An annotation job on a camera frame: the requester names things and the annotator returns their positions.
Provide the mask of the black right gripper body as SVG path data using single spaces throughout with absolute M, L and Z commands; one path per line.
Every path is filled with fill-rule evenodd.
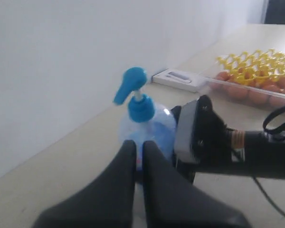
M 234 171 L 226 124 L 213 110 L 212 101 L 207 95 L 203 95 L 196 100 L 199 103 L 193 150 L 199 162 L 197 164 L 184 163 L 176 157 L 173 151 L 174 167 L 189 183 L 194 182 L 197 172 L 231 174 Z M 178 124 L 183 106 L 178 105 L 171 110 L 176 124 Z

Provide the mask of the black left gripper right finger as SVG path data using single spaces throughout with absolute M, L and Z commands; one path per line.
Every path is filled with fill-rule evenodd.
M 143 144 L 143 191 L 149 228 L 249 228 L 237 209 L 182 177 L 152 141 Z

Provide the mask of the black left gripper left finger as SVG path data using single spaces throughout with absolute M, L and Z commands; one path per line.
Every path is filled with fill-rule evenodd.
M 124 141 L 106 169 L 84 189 L 43 211 L 35 228 L 130 228 L 136 146 Z

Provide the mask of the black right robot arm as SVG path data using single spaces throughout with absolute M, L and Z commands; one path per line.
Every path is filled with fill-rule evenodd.
M 261 131 L 229 128 L 207 95 L 171 112 L 177 124 L 174 166 L 189 182 L 197 172 L 285 180 L 285 122 L 267 127 L 285 106 L 266 117 Z

